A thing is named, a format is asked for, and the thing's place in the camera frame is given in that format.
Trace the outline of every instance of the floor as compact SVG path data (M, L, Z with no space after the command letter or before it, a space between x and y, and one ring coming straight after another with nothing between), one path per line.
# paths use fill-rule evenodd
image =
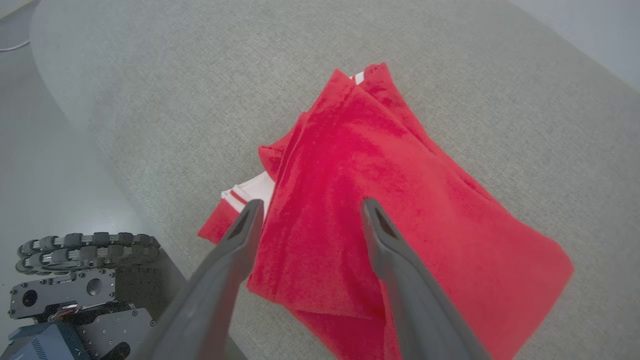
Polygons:
M32 6L0 21L0 47L27 39ZM42 83L29 46L0 53L0 309L9 290L39 279L15 271L28 240L67 233L127 231L153 235L129 205L90 144L74 132ZM162 254L166 300L186 282ZM0 352L16 328L33 323L0 315Z
M637 0L510 0L640 91Z

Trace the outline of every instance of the white stripe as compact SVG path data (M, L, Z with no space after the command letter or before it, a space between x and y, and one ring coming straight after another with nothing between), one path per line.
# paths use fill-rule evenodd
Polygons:
M231 190L233 190L233 192L236 193L236 195L240 196L240 198L246 202L250 202L251 200L255 199L255 197L252 197L251 195L247 194L244 190L242 190L242 188L240 188L239 185L234 185L234 187Z
M236 210L238 213L244 209L244 204L240 202L240 200L236 199L233 195L229 194L229 196L222 199L222 201L226 201L231 205L231 207Z
M360 85L361 82L364 81L364 71L356 74L356 85Z
M249 181L245 181L240 185L234 186L234 191L238 193L244 200L261 199L264 201L264 217L267 217L267 210L273 195L273 188L276 183L271 179L265 171Z

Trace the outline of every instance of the metal plate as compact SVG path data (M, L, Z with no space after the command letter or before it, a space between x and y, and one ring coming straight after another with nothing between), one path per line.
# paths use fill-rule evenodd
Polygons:
M111 349L124 342L129 345L130 353L126 359L133 359L140 343L151 329L149 312L144 308L100 315L93 323L79 326L78 335L83 339L89 354L97 359L103 358Z
M9 317L39 315L47 306L59 304L76 303L83 307L114 301L115 275L113 269L89 270L18 284L11 290Z
M0 360L92 360L73 326L38 323L18 328Z

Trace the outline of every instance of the mounting hole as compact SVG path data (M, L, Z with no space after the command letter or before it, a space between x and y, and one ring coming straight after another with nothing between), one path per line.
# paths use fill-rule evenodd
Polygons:
M22 304L26 307L33 306L38 301L38 293L35 290L29 290L22 296Z
M102 280L100 279L91 279L86 285L86 293L91 296L96 296L102 290Z

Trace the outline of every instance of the red towel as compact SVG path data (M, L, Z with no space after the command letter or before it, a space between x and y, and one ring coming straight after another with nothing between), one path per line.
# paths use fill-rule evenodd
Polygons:
M384 63L360 85L336 70L294 128L259 154L275 189L247 286L339 359L401 358L367 256L364 197L380 201L496 360L516 354L573 272L556 242L511 216L429 139ZM214 214L201 236L217 242L224 221Z

